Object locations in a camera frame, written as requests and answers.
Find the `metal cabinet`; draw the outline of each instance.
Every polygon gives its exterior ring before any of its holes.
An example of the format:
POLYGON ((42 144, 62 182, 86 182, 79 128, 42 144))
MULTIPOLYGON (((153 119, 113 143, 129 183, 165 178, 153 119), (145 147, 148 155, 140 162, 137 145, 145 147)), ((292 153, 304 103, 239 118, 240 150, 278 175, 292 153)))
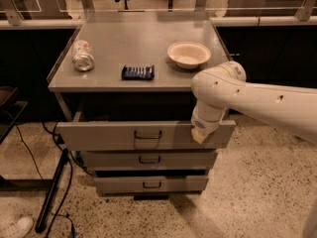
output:
POLYGON ((223 121, 203 144, 191 137, 190 118, 196 101, 191 78, 199 70, 227 60, 207 15, 95 13, 78 38, 91 44, 95 67, 76 71, 69 50, 49 89, 67 118, 57 129, 70 150, 81 152, 87 169, 95 175, 98 193, 204 190, 216 149, 228 145, 235 127, 234 121, 223 121), (212 51, 212 59, 196 70, 177 67, 166 51, 179 41, 204 44, 212 51), (153 64, 154 80, 122 80, 120 72, 127 63, 153 64))

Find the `white bowl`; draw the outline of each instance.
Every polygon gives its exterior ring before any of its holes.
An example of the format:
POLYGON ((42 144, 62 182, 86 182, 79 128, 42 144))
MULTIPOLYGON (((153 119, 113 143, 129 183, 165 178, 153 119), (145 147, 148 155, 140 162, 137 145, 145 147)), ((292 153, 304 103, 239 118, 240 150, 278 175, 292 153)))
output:
POLYGON ((172 44, 169 46, 167 54, 182 68, 196 68, 211 57, 207 47, 194 42, 172 44))

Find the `black stand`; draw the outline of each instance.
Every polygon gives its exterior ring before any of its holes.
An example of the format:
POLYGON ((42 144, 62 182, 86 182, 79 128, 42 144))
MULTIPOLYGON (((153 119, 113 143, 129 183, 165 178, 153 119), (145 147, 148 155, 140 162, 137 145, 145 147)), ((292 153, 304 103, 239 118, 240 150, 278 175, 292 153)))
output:
MULTIPOLYGON (((0 119, 0 144, 9 134, 27 104, 25 101, 17 101, 10 110, 0 114, 1 118, 4 118, 0 119)), ((56 193, 59 178, 63 167, 68 161, 67 154, 68 149, 62 151, 53 179, 4 179, 0 176, 0 191, 47 191, 46 199, 36 224, 37 233, 41 233, 46 229, 46 220, 56 193)))

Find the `metal leg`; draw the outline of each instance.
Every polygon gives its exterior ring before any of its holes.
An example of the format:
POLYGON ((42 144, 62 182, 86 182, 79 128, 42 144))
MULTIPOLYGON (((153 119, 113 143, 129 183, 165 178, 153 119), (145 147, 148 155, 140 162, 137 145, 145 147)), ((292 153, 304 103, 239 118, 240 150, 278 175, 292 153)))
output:
POLYGON ((36 224, 36 232, 37 233, 41 233, 46 229, 46 220, 48 217, 48 213, 49 213, 53 198, 54 198, 55 193, 56 193, 56 188, 57 188, 57 185, 59 182, 59 178, 61 176, 61 172, 63 170, 63 167, 65 166, 65 164, 68 161, 67 155, 68 155, 68 149, 64 149, 61 153, 58 165, 57 165, 55 173, 53 175, 52 185, 50 186, 50 189, 47 192, 46 199, 45 199, 44 204, 42 206, 42 210, 40 212, 40 215, 38 217, 38 221, 36 224))
POLYGON ((58 104, 59 104, 61 111, 62 111, 63 115, 65 116, 66 120, 68 122, 71 122, 72 121, 71 111, 68 108, 67 104, 65 103, 64 99, 62 98, 61 94, 59 92, 56 92, 55 97, 58 101, 58 104))
POLYGON ((168 12, 172 11, 173 0, 168 0, 168 12))
POLYGON ((4 179, 0 176, 0 191, 47 190, 51 179, 4 179))
POLYGON ((295 17, 300 21, 308 21, 314 9, 316 0, 304 0, 295 17))

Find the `speckled floor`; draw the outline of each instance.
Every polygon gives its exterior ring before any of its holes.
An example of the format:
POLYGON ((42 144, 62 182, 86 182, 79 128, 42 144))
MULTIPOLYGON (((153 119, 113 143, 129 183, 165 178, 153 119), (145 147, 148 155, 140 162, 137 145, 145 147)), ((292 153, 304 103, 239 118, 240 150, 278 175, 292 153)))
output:
MULTIPOLYGON (((226 149, 218 150, 202 194, 175 194, 168 200, 135 201, 131 196, 99 197, 92 177, 74 166, 73 181, 60 214, 69 214, 77 237, 284 237, 303 236, 317 225, 317 147, 240 114, 226 149)), ((54 123, 47 124, 50 129, 54 123)), ((41 123, 19 126, 44 178, 53 176, 60 151, 41 123)), ((55 211, 69 178, 65 167, 53 203, 55 211)), ((35 165, 14 128, 0 146, 6 179, 38 178, 35 165)), ((38 218, 43 192, 1 192, 0 226, 24 215, 38 218)), ((58 217, 50 237, 70 234, 58 217)), ((27 237, 45 237, 33 229, 27 237)))

